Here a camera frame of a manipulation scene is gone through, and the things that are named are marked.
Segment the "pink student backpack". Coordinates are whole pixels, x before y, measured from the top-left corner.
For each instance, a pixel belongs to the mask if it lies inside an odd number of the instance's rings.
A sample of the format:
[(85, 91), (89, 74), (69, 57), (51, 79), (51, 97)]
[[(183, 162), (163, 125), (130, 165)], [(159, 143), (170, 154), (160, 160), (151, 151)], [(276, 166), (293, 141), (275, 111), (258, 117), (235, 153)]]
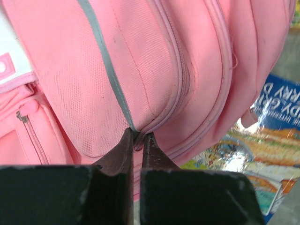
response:
[(182, 165), (250, 107), (283, 49), (293, 0), (3, 0), (0, 163), (92, 164), (154, 133)]

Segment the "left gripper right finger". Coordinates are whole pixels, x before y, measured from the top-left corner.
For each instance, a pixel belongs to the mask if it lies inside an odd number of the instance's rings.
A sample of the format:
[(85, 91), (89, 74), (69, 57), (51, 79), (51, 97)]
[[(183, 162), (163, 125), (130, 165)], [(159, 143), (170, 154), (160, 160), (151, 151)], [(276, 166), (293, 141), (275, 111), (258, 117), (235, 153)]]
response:
[(238, 172), (180, 169), (158, 146), (144, 140), (140, 176), (143, 225), (262, 225), (248, 178)]

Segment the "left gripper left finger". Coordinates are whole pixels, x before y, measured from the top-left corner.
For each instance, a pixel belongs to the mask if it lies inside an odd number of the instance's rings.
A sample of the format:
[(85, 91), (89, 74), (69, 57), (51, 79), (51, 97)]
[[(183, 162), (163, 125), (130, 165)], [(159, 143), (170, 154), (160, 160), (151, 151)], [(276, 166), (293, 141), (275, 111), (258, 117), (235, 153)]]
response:
[(0, 168), (3, 225), (131, 225), (133, 140), (92, 165), (9, 165)]

